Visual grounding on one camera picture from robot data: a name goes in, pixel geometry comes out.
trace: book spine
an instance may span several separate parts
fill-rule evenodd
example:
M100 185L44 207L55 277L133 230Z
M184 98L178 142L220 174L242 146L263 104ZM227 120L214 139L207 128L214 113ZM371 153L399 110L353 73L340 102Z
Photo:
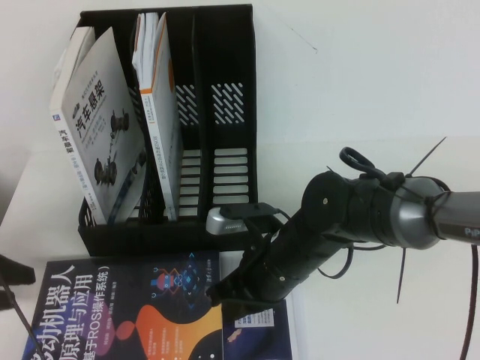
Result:
M95 219L97 225L103 225L107 223L107 219L101 210L100 203L98 202L97 195L95 194L92 183L90 182L89 174L87 174L85 165L82 162L82 157L75 144L74 138L70 132L67 121L61 110L52 111L52 117L54 119L55 127L58 131L65 151L67 152L70 163L72 164L73 171L79 180L80 187L82 188L83 196L87 200L88 207L91 210L91 214Z
M158 127L158 118L153 103L153 94L142 94L143 109L147 118L148 133L150 134L151 147L153 148L155 163L157 164L158 177L162 187L163 200L165 201L166 215L169 221L176 221L178 218L175 201L173 199L172 187L167 170L167 159L162 146L162 138Z

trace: blue book cover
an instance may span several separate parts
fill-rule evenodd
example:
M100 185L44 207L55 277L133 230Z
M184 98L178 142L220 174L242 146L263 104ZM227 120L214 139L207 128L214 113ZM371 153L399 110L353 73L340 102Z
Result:
M246 316L223 321L225 360L293 360L287 302Z

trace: ventilation slot pattern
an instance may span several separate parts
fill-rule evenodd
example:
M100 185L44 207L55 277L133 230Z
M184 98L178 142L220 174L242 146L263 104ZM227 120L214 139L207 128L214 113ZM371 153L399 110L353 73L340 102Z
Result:
M245 122L245 104L243 85L239 82L234 84L217 84L211 86L213 97L215 124L234 125Z
M142 108L143 105L138 101L138 94L133 88L128 88L128 92L130 93L130 98L133 104L133 110L135 111L136 118L140 121L142 118Z
M214 158L213 203L248 203L248 157L246 148L218 148Z
M180 217L197 216L200 193L200 150L185 150L181 160Z
M178 117L183 126L198 125L197 96L195 86L177 85Z

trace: orange graphic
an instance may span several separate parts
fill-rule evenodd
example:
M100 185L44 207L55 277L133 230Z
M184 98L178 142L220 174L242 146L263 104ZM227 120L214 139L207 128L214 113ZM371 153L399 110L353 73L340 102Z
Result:
M120 340L127 340L136 329L148 360L188 359L199 341L220 330L221 323L220 307L213 307L195 322L175 324L165 319L153 306L145 305L136 323L123 322L116 335Z

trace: white wall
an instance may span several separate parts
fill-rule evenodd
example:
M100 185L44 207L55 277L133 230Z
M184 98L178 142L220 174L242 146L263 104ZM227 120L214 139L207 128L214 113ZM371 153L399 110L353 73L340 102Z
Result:
M232 2L242 1L4 3L0 214L29 153L61 150L51 72L82 9ZM480 135L479 1L253 4L259 144Z

